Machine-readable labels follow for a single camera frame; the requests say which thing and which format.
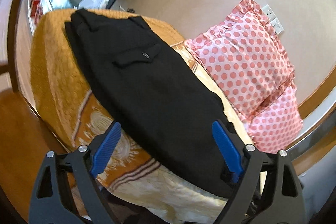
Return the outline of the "yellow embroidered bedspread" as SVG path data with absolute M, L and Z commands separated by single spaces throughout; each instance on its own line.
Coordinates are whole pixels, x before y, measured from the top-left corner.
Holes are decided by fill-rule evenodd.
M 102 134 L 113 119 L 72 54 L 64 29 L 71 14 L 71 9 L 56 10 L 39 20 L 31 49 L 31 87 L 42 120 L 73 150 Z M 168 223 L 213 223 L 227 202 L 173 174 L 127 134 L 121 135 L 97 179 L 109 197 L 145 207 Z

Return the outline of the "wooden door frame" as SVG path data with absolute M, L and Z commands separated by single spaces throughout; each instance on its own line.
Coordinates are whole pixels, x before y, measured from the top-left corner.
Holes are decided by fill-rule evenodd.
M 335 146 L 335 69 L 299 105 L 303 128 L 286 148 L 297 174 L 317 164 Z

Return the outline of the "pink polka dot pillow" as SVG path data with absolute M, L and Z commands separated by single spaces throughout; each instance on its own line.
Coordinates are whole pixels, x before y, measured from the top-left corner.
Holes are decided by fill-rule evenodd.
M 254 0 L 241 0 L 222 22 L 185 40 L 185 47 L 243 121 L 252 120 L 294 80 L 294 66 Z

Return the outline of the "white wall socket panel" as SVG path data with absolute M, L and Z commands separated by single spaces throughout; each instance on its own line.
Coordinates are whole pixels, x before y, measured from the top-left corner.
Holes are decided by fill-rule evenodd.
M 271 23 L 272 27 L 274 28 L 277 35 L 280 35 L 282 32 L 284 32 L 284 27 L 282 26 L 282 24 L 278 20 L 278 17 L 273 12 L 273 10 L 270 8 L 269 5 L 265 5 L 262 8 L 262 11 L 268 17 L 268 19 L 269 19 L 269 21 L 270 21 L 270 23 Z

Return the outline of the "black pants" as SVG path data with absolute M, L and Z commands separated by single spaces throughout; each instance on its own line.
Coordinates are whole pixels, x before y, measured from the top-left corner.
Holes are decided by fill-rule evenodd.
M 212 125 L 234 125 L 181 55 L 140 16 L 113 19 L 81 9 L 65 29 L 94 96 L 123 130 L 173 174 L 229 197 L 233 185 Z

